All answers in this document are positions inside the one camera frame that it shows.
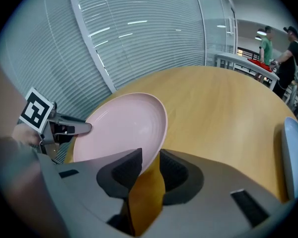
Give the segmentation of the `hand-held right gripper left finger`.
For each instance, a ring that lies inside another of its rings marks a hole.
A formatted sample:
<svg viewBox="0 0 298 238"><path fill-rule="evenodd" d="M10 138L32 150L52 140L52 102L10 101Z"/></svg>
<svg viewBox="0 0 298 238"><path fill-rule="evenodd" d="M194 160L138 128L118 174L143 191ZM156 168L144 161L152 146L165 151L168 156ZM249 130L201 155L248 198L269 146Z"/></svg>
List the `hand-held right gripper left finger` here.
<svg viewBox="0 0 298 238"><path fill-rule="evenodd" d="M62 181L87 210L114 229L133 236L128 197L142 171L142 149L56 165Z"/></svg>

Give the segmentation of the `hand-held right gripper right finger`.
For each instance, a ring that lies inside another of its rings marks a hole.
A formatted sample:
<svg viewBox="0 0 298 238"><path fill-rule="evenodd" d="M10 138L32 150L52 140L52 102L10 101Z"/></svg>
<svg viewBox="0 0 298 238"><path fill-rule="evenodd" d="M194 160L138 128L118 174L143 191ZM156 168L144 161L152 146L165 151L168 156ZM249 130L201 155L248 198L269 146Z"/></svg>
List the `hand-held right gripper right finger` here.
<svg viewBox="0 0 298 238"><path fill-rule="evenodd" d="M160 172L166 193L147 238L267 238L295 204L227 164L187 153L161 150Z"/></svg>

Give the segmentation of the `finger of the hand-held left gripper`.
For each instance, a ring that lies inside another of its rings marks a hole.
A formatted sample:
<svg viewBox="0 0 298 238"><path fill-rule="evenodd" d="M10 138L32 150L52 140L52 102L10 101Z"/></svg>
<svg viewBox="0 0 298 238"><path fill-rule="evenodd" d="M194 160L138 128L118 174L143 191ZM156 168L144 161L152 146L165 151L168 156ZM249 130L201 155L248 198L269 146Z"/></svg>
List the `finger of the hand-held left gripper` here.
<svg viewBox="0 0 298 238"><path fill-rule="evenodd" d="M92 125L90 123L64 114L56 114L56 116L51 119L51 123L53 125L54 134L86 134L89 133L92 129Z"/></svg>

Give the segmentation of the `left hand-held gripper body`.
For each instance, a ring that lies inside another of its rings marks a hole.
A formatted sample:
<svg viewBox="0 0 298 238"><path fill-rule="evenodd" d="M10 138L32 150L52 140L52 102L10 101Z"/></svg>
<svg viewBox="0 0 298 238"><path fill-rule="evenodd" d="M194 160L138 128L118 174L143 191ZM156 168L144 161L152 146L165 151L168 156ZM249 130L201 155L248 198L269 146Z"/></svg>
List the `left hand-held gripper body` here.
<svg viewBox="0 0 298 238"><path fill-rule="evenodd" d="M32 128L39 138L39 149L51 159L56 158L61 144L71 140L69 126L57 113L57 104L31 87L25 96L26 106L19 119Z"/></svg>

